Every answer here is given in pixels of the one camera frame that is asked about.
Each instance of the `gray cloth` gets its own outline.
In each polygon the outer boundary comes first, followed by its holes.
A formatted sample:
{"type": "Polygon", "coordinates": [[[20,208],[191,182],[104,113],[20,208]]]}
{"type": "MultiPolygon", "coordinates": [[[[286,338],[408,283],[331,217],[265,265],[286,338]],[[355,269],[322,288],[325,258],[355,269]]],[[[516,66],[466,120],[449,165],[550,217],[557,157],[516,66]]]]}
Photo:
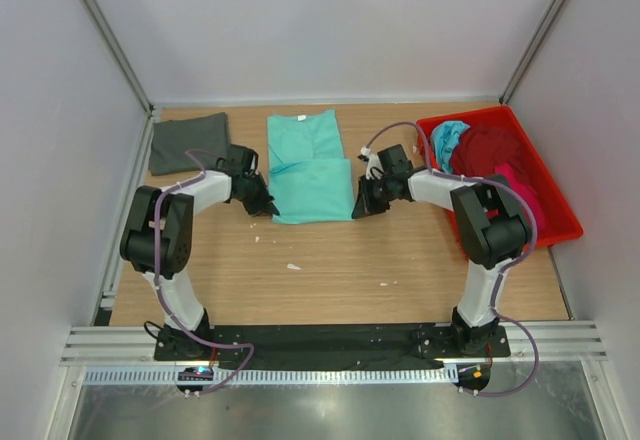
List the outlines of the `gray cloth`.
{"type": "MultiPolygon", "coordinates": [[[[227,118],[227,114],[222,112],[191,120],[156,123],[149,157],[151,175],[197,170],[198,167],[184,154],[192,148],[226,156],[230,141],[227,118]]],[[[217,160],[212,155],[198,155],[198,159],[207,168],[215,167],[217,160]]]]}

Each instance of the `red tray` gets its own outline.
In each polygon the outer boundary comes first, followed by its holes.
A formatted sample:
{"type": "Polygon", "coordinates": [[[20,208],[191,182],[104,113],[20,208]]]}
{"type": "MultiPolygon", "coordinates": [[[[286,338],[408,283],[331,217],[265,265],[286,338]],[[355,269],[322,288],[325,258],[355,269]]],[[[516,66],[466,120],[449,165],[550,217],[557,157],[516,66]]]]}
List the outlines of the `red tray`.
{"type": "MultiPolygon", "coordinates": [[[[424,133],[426,133],[427,137],[431,137],[433,129],[447,120],[460,120],[472,128],[480,124],[503,127],[520,142],[523,147],[522,164],[529,175],[531,186],[535,188],[538,194],[542,211],[547,220],[545,230],[538,235],[536,247],[555,245],[582,236],[583,230],[580,222],[578,222],[569,203],[564,198],[564,195],[562,195],[551,173],[509,107],[484,108],[482,110],[456,113],[454,115],[425,118],[418,120],[417,123],[424,133]]],[[[424,145],[422,144],[420,135],[418,135],[418,146],[420,153],[424,157],[424,145]]],[[[433,152],[431,152],[431,164],[437,165],[433,152]]],[[[460,234],[458,233],[458,226],[456,225],[453,212],[447,210],[446,214],[453,226],[456,239],[460,240],[460,234]]]]}

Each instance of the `white wall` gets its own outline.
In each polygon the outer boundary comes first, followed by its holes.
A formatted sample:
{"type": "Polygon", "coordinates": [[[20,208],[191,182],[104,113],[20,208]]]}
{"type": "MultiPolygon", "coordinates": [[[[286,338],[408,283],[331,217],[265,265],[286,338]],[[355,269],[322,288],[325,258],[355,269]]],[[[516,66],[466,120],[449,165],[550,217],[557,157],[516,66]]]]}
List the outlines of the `white wall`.
{"type": "Polygon", "coordinates": [[[571,0],[517,91],[516,114],[585,230],[555,247],[640,412],[640,0],[571,0]]]}
{"type": "Polygon", "coordinates": [[[143,112],[78,0],[0,0],[0,437],[42,438],[143,112]]]}
{"type": "Polygon", "coordinates": [[[550,0],[98,1],[153,101],[238,104],[497,98],[550,0]]]}

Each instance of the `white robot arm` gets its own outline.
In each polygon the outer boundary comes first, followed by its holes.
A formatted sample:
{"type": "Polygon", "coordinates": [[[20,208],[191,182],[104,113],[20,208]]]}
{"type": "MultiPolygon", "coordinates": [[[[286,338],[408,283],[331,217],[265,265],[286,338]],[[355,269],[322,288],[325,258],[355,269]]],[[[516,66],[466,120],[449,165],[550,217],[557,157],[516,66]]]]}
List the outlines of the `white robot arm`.
{"type": "MultiPolygon", "coordinates": [[[[479,351],[498,327],[494,311],[507,265],[531,240],[530,224],[517,200],[503,189],[413,168],[401,145],[378,154],[363,148],[360,158],[367,161],[367,170],[359,179],[354,219],[383,213],[396,199],[432,203],[455,213],[469,267],[464,293],[453,309],[452,334],[462,352],[479,351]]],[[[508,186],[504,177],[492,180],[508,186]]]]}
{"type": "MultiPolygon", "coordinates": [[[[154,259],[154,209],[162,189],[142,186],[136,191],[120,242],[120,255],[128,260],[136,271],[157,290],[162,289],[161,301],[189,331],[203,339],[210,337],[210,325],[206,310],[196,298],[187,262],[191,254],[193,217],[206,208],[231,199],[243,203],[251,216],[278,215],[269,195],[266,183],[257,172],[258,154],[246,147],[231,145],[227,158],[217,170],[207,170],[204,177],[189,186],[174,189],[162,201],[159,284],[156,283],[154,259]]],[[[191,351],[193,357],[204,352],[200,345],[186,338],[179,325],[165,312],[165,325],[159,333],[181,352],[191,351]]]]}

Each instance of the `metal floor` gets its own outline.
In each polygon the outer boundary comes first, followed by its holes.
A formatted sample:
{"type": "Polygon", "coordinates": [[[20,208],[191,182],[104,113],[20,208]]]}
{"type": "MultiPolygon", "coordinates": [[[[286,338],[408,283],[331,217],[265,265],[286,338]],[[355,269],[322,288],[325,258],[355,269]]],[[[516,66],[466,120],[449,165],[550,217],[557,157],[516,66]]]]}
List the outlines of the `metal floor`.
{"type": "MultiPolygon", "coordinates": [[[[496,364],[489,388],[529,371],[496,364]]],[[[542,363],[534,383],[500,399],[450,384],[238,387],[188,400],[175,387],[85,386],[76,413],[75,440],[605,438],[580,362],[542,363]]]]}

